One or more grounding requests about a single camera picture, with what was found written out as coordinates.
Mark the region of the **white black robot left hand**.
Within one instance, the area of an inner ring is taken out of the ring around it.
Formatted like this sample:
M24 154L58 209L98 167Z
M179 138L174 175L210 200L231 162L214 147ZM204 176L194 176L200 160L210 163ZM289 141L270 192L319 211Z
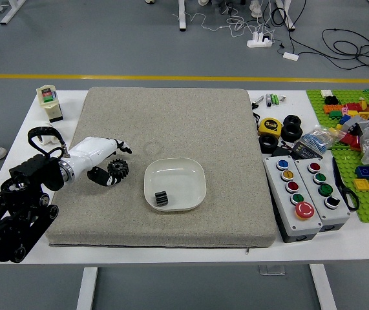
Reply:
M98 185L109 187L121 182L129 173L128 163L123 159L115 159L108 163L107 170L98 167L117 150L131 153L126 142L118 139L87 137L69 150L69 156L59 161L63 181L72 183L83 172L89 180Z

